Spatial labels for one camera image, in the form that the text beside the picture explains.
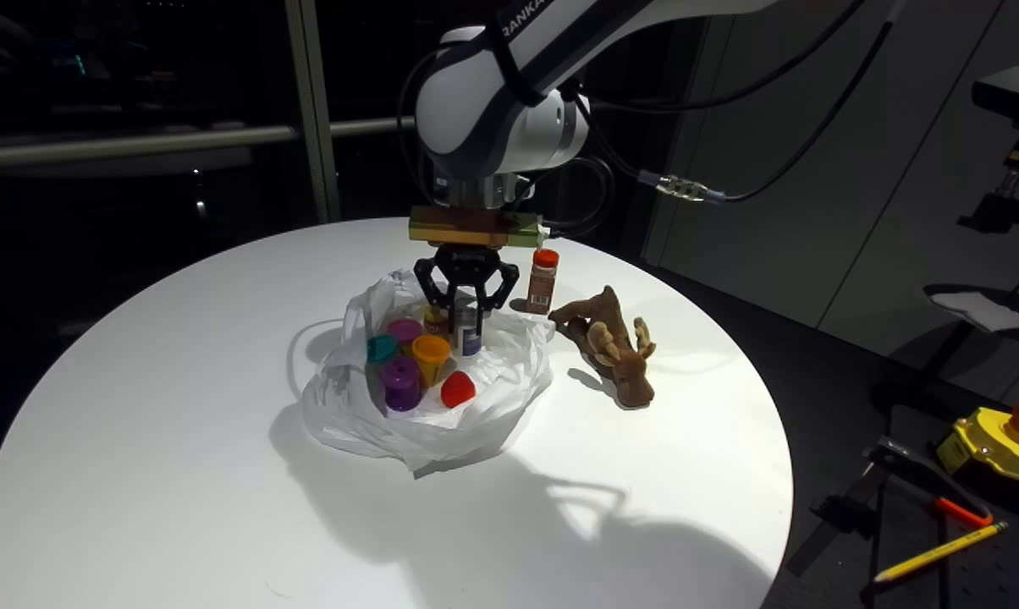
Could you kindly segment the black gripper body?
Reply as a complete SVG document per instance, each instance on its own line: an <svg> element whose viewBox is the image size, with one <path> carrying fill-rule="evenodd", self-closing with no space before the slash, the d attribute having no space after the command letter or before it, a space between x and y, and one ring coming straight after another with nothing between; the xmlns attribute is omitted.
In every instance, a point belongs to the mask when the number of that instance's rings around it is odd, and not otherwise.
<svg viewBox="0 0 1019 609"><path fill-rule="evenodd" d="M519 283L519 266L481 243L443 243L434 257L421 257L414 275L430 305L451 305L464 283L478 290L481 305L503 305Z"/></svg>

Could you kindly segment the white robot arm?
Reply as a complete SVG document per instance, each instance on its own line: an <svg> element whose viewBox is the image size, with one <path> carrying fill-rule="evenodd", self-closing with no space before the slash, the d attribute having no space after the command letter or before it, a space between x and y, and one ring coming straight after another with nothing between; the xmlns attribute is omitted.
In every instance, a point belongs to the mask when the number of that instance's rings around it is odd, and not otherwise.
<svg viewBox="0 0 1019 609"><path fill-rule="evenodd" d="M745 18L774 0L515 0L478 26L452 26L417 87L417 139L443 182L451 220L519 202L515 180L557 170L588 134L584 102L566 96L607 48L640 30Z"/></svg>

